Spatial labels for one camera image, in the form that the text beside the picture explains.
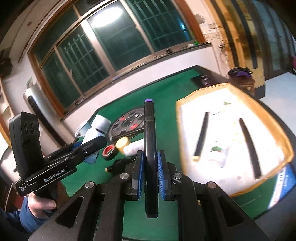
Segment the blue sleeved left forearm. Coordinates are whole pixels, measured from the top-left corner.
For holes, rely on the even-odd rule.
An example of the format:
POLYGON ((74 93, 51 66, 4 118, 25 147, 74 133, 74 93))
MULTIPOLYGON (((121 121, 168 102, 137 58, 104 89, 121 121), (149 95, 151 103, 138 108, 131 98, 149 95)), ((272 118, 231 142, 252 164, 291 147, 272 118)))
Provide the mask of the blue sleeved left forearm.
POLYGON ((1 226, 6 231, 19 231, 23 233, 33 233, 36 231, 47 219, 35 217, 28 206, 28 199, 23 200, 20 210, 14 213, 4 212, 1 209, 1 226))

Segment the person's left hand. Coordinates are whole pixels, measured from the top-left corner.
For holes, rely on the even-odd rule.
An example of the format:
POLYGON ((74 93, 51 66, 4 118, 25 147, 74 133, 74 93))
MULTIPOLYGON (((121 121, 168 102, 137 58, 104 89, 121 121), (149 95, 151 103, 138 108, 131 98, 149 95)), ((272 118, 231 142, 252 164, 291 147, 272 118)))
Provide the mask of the person's left hand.
POLYGON ((51 199, 36 196, 34 193, 30 193, 28 196, 28 208, 36 218, 47 219, 47 213, 56 207, 56 202, 51 199))

